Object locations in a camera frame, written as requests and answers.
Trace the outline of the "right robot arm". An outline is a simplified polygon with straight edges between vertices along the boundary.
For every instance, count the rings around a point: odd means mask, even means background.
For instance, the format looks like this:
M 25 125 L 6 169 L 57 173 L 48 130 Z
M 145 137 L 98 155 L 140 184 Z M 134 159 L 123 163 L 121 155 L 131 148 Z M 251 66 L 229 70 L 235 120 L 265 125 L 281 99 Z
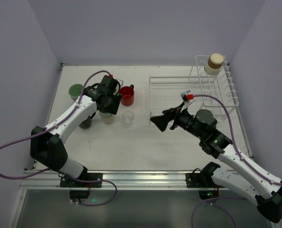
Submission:
M 279 223 L 282 218 L 282 180 L 269 173 L 244 155 L 236 146 L 233 138 L 220 132 L 217 120 L 206 109 L 190 115 L 179 107 L 164 110 L 162 115 L 150 118 L 160 131 L 165 131 L 169 122 L 171 129 L 180 127 L 200 142 L 199 146 L 208 155 L 223 162 L 237 172 L 230 175 L 217 167 L 212 171 L 211 179 L 219 186 L 228 188 L 252 202 L 257 210 L 269 221 Z

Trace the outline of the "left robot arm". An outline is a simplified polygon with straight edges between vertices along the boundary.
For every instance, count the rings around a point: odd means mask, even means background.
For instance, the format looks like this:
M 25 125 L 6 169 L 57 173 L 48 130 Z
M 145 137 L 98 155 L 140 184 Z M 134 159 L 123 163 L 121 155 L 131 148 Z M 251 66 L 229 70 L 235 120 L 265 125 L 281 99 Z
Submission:
M 71 133 L 97 111 L 117 114 L 122 96 L 120 81 L 104 76 L 100 83 L 84 86 L 75 102 L 55 121 L 31 132 L 30 156 L 47 168 L 79 179 L 85 166 L 71 159 L 65 143 Z

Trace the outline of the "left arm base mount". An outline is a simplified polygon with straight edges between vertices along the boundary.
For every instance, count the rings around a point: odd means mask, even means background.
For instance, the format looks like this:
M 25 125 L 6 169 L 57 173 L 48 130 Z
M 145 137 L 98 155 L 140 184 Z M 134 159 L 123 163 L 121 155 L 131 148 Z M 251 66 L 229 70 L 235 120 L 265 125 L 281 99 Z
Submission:
M 61 178 L 60 187 L 62 188 L 100 188 L 102 183 L 99 181 L 103 179 L 103 174 L 98 172 L 87 172 L 80 177 L 80 180 L 92 181 L 92 183 L 75 181 L 65 174 L 58 174 L 58 176 Z

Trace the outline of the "tall light green cup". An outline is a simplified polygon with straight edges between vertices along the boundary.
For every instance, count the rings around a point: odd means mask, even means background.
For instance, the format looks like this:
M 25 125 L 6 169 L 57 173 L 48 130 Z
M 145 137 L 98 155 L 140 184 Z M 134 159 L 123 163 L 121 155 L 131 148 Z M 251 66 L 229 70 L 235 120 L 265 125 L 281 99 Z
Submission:
M 102 118 L 109 118 L 112 116 L 111 113 L 106 113 L 106 112 L 101 112 L 99 111 L 99 115 L 102 117 Z

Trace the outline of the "clear glass rack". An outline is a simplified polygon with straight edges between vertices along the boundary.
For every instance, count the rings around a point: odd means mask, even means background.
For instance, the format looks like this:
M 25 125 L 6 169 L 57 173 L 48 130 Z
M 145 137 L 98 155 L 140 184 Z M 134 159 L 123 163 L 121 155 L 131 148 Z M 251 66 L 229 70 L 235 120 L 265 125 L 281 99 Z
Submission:
M 131 111 L 125 111 L 122 114 L 122 122 L 125 127 L 132 126 L 134 121 L 134 113 Z

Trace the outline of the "red mug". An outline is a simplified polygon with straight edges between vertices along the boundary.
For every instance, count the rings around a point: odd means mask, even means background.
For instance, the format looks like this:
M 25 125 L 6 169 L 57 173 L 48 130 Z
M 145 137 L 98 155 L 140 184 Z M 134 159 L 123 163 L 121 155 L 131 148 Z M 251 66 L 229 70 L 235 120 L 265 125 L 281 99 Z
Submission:
M 124 106 L 130 106 L 134 103 L 134 85 L 123 86 L 120 89 L 120 94 L 122 96 L 121 104 Z

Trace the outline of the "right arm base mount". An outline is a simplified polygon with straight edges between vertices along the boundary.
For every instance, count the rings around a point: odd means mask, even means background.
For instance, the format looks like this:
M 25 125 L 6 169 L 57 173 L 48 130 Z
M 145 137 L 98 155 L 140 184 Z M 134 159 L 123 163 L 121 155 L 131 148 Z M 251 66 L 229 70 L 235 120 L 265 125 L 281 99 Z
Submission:
M 221 166 L 210 162 L 203 169 L 196 168 L 190 173 L 185 174 L 187 188 L 215 188 L 217 185 L 213 182 L 212 176 Z

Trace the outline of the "brown and cream cup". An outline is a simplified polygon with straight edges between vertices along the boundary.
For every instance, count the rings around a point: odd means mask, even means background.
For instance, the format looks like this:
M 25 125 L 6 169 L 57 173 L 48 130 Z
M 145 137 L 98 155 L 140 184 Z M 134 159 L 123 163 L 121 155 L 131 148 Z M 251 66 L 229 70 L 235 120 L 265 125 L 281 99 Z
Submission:
M 206 63 L 205 72 L 212 76 L 217 75 L 220 72 L 224 61 L 225 61 L 225 58 L 223 55 L 219 53 L 211 54 Z

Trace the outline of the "beige cup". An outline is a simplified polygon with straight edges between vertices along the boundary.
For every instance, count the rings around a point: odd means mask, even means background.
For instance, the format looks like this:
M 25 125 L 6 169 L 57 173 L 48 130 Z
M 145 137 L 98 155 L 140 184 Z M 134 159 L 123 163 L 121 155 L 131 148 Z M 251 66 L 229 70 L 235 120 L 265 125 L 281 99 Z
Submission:
M 100 116 L 102 121 L 107 124 L 107 125 L 111 125 L 114 123 L 114 120 L 115 120 L 115 117 L 114 115 L 110 115 L 108 117 L 105 117 L 105 116 Z

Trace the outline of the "black mug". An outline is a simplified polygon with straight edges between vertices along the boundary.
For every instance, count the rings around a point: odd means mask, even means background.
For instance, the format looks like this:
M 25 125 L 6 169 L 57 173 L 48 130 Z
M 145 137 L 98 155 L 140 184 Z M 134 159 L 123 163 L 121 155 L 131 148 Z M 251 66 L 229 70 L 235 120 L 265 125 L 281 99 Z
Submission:
M 93 115 L 92 116 L 88 116 L 85 120 L 83 120 L 80 124 L 79 127 L 81 129 L 89 129 L 91 127 L 92 124 L 92 119 L 93 119 Z

